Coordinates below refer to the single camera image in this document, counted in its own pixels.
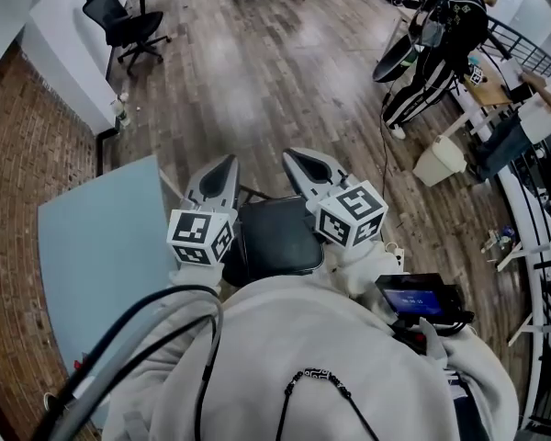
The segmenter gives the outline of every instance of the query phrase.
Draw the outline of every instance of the person's legs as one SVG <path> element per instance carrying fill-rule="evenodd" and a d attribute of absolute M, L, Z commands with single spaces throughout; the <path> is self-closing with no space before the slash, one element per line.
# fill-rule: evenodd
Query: person's legs
<path fill-rule="evenodd" d="M 398 119 L 399 124 L 410 121 L 415 116 L 421 114 L 426 108 L 437 103 L 437 101 L 446 93 L 449 85 L 453 82 L 455 72 L 446 64 L 439 65 L 425 84 L 424 91 L 417 100 L 411 104 L 410 108 L 405 110 Z"/>
<path fill-rule="evenodd" d="M 442 54 L 438 51 L 425 49 L 416 62 L 416 73 L 409 86 L 402 88 L 392 99 L 384 111 L 383 118 L 392 127 L 393 124 L 404 122 L 424 101 L 426 85 L 434 86 L 444 69 Z"/>
<path fill-rule="evenodd" d="M 481 180 L 492 178 L 512 160 L 525 153 L 531 145 L 526 137 L 520 120 L 510 126 L 508 135 L 494 142 L 490 151 L 487 152 L 483 162 L 478 165 L 477 173 Z"/>
<path fill-rule="evenodd" d="M 518 114 L 514 114 L 498 124 L 494 128 L 494 131 L 489 139 L 479 145 L 476 149 L 478 161 L 483 162 L 483 160 L 490 155 L 490 153 L 492 153 L 504 139 L 506 139 L 511 129 L 517 124 L 520 124 L 520 122 L 521 121 Z"/>

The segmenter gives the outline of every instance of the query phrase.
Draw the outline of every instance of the phone screen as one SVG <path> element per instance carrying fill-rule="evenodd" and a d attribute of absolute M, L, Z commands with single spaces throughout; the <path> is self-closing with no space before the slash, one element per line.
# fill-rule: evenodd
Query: phone screen
<path fill-rule="evenodd" d="M 434 291 L 424 289 L 385 289 L 386 299 L 397 313 L 443 315 L 441 304 Z"/>

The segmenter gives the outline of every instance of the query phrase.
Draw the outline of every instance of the white stripe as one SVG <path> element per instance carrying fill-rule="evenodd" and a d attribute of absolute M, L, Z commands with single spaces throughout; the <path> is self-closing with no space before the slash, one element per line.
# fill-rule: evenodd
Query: white stripe
<path fill-rule="evenodd" d="M 417 114 L 419 114 L 421 111 L 426 109 L 431 103 L 437 99 L 437 97 L 441 96 L 444 93 L 444 90 L 449 86 L 451 83 L 451 80 L 453 79 L 453 71 L 450 72 L 449 76 L 439 85 L 439 87 L 434 91 L 432 95 L 430 95 L 428 98 L 424 100 L 418 107 L 416 107 L 405 119 L 403 122 L 410 121 L 412 118 L 414 118 Z"/>
<path fill-rule="evenodd" d="M 399 108 L 396 110 L 396 112 L 394 113 L 394 116 L 392 116 L 389 120 L 386 121 L 386 124 L 388 124 L 389 126 L 392 125 L 392 123 L 394 121 L 396 121 L 396 118 L 402 114 L 402 112 L 410 106 L 410 104 L 412 103 L 412 101 L 414 101 L 414 99 L 421 94 L 421 92 L 424 92 L 424 90 L 426 90 L 426 86 L 428 84 L 432 85 L 434 83 L 434 81 L 437 79 L 437 77 L 439 76 L 439 74 L 441 73 L 441 71 L 443 70 L 444 68 L 444 64 L 445 62 L 444 61 L 440 61 L 439 64 L 437 65 L 436 69 L 434 69 L 434 72 L 433 74 L 431 75 L 431 78 L 429 80 L 426 81 L 426 83 L 422 86 L 422 88 L 416 92 L 414 95 L 412 95 L 410 98 L 408 98 L 404 103 L 402 103 Z"/>

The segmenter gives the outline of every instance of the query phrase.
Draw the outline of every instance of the black tracksuit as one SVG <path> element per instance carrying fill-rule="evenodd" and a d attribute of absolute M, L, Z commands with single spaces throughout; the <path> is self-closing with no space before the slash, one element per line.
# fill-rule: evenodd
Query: black tracksuit
<path fill-rule="evenodd" d="M 412 83 L 402 88 L 384 111 L 390 127 L 411 120 L 436 103 L 455 75 L 467 73 L 467 56 L 486 40 L 488 15 L 483 0 L 449 0 L 448 11 L 441 45 L 421 52 Z"/>

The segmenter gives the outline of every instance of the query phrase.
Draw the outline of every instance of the human hand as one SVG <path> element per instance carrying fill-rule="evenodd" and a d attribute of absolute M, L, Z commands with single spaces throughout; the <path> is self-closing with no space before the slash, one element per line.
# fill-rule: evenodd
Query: human hand
<path fill-rule="evenodd" d="M 530 72 L 522 71 L 519 75 L 519 79 L 521 80 L 521 82 L 525 82 L 527 84 L 534 83 L 534 75 Z"/>

